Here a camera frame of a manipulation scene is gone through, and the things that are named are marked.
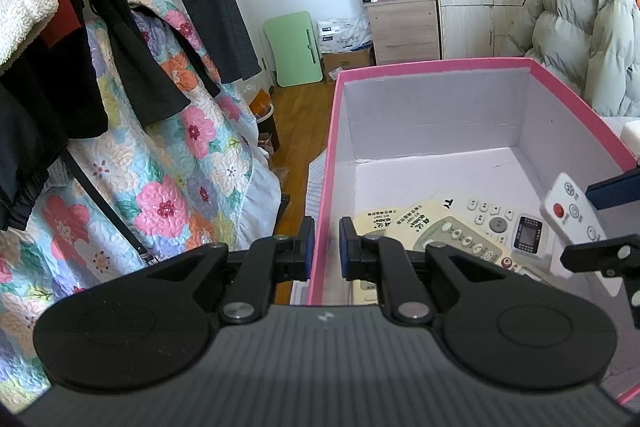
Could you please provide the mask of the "cream long remote back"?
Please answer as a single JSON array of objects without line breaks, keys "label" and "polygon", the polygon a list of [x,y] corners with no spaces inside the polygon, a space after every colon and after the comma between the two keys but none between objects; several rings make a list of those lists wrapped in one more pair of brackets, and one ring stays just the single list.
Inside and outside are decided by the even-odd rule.
[{"label": "cream long remote back", "polygon": [[373,209],[359,213],[359,215],[352,218],[352,223],[359,235],[384,235],[399,216],[400,209],[397,207]]}]

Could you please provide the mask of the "white rectangular adapter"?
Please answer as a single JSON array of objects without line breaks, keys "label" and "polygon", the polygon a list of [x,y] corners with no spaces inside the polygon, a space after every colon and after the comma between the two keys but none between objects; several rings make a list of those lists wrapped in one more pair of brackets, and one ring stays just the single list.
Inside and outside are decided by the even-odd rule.
[{"label": "white rectangular adapter", "polygon": [[620,132],[620,139],[626,145],[628,150],[640,158],[640,120],[635,119],[628,121],[624,124],[622,131]]}]

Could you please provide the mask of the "small white fan remote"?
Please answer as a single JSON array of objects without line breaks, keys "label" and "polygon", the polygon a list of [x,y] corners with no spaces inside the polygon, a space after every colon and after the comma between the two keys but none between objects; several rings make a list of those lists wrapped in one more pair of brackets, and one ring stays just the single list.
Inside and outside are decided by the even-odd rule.
[{"label": "small white fan remote", "polygon": [[605,241],[606,235],[585,193],[566,173],[556,177],[540,204],[540,213],[562,243]]}]

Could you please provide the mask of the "large white remote control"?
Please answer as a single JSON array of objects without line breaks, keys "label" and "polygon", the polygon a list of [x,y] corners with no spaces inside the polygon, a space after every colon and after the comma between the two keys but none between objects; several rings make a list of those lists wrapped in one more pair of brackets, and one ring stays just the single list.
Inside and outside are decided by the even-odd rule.
[{"label": "large white remote control", "polygon": [[454,217],[473,225],[480,234],[506,247],[518,259],[533,263],[541,270],[550,269],[554,233],[541,217],[510,205],[444,190],[435,198]]}]

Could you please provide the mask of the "cream remote with red display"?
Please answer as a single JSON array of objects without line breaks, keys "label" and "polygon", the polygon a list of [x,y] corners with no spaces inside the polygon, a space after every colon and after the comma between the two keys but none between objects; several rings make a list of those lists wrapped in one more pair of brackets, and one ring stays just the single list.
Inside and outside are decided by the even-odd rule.
[{"label": "cream remote with red display", "polygon": [[546,271],[533,263],[518,259],[506,247],[480,234],[473,225],[460,221],[436,198],[418,202],[404,210],[386,230],[385,235],[397,239],[408,251],[423,251],[429,243],[444,243],[502,269],[526,274],[537,281],[542,279],[542,273]]}]

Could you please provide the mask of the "pink cardboard box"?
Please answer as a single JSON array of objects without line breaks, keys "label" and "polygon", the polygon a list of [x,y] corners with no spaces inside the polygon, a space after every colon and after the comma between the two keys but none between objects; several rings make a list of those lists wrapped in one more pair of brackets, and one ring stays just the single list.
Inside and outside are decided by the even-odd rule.
[{"label": "pink cardboard box", "polygon": [[634,158],[605,122],[526,58],[350,70],[338,80],[309,298],[332,313],[310,333],[308,390],[331,425],[620,424],[617,392],[639,377],[639,334],[592,275],[563,298],[597,314],[584,326],[552,288],[483,262],[435,256],[446,313],[426,329],[375,307],[345,309],[338,221],[432,196],[534,211],[561,172],[580,185]]}]

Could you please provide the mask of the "white quilted table mat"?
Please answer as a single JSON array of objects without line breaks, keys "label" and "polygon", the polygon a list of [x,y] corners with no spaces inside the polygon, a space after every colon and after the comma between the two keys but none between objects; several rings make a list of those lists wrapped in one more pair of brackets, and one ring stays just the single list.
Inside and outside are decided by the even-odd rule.
[{"label": "white quilted table mat", "polygon": [[[314,219],[314,222],[318,222],[319,219],[324,167],[326,167],[325,150],[308,166],[304,215]],[[299,306],[306,303],[308,286],[308,282],[293,283],[290,297],[291,305]]]}]

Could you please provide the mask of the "floral quilt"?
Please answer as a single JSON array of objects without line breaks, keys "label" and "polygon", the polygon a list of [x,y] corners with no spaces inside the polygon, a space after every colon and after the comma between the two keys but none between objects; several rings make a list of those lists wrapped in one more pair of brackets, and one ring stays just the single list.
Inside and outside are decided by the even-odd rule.
[{"label": "floral quilt", "polygon": [[116,68],[102,20],[88,43],[108,117],[70,153],[114,210],[108,219],[77,181],[38,199],[23,231],[1,235],[1,401],[12,412],[48,389],[32,332],[53,303],[212,243],[237,251],[272,232],[277,176],[258,144],[257,122],[232,83],[206,90],[218,70],[190,18],[171,0],[130,0],[155,62],[186,96],[186,108],[143,126]]}]

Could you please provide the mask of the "grey puffer jacket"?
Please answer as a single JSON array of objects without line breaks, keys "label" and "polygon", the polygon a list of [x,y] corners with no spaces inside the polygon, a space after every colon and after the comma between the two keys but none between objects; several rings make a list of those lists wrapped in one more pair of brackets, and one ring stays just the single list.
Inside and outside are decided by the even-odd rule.
[{"label": "grey puffer jacket", "polygon": [[532,58],[602,117],[639,116],[636,0],[525,0],[500,54]]}]

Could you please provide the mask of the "green folding table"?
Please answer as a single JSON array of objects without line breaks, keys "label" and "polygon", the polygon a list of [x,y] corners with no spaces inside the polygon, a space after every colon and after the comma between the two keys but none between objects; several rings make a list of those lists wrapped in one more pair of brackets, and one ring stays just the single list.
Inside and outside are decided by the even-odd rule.
[{"label": "green folding table", "polygon": [[279,87],[320,82],[323,78],[310,14],[306,11],[270,18],[264,23]]}]

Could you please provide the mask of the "brown cardboard box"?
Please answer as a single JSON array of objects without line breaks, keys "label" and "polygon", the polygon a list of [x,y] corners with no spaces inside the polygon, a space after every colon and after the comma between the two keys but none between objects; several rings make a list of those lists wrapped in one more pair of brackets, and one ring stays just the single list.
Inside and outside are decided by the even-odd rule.
[{"label": "brown cardboard box", "polygon": [[357,51],[325,53],[322,55],[323,79],[334,81],[338,70],[369,67],[374,64],[373,49],[368,46]]}]

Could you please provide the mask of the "white packaged goods pile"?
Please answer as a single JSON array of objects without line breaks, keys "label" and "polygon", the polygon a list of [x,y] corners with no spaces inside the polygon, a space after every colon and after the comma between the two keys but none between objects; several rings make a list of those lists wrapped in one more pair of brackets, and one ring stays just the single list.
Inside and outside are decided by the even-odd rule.
[{"label": "white packaged goods pile", "polygon": [[366,14],[356,18],[317,20],[317,34],[321,54],[358,51],[372,43],[370,23]]}]

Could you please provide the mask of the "black hanging clothes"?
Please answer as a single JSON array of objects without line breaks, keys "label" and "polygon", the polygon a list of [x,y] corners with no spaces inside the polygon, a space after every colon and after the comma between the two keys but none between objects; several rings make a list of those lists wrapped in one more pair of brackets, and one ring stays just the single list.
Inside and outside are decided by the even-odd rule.
[{"label": "black hanging clothes", "polygon": [[[260,71],[235,0],[182,0],[217,69],[206,89]],[[52,165],[67,144],[108,128],[92,61],[85,9],[105,24],[128,100],[143,126],[180,113],[182,89],[152,57],[128,0],[58,0],[58,12],[6,69],[1,69],[1,226],[24,230]]]}]

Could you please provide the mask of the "white fleece cuff garment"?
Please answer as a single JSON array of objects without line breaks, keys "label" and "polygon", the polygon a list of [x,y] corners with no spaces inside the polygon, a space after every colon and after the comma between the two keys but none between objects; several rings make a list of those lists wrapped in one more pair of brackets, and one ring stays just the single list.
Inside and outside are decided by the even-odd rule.
[{"label": "white fleece cuff garment", "polygon": [[1,68],[8,68],[58,12],[58,0],[1,0]]}]

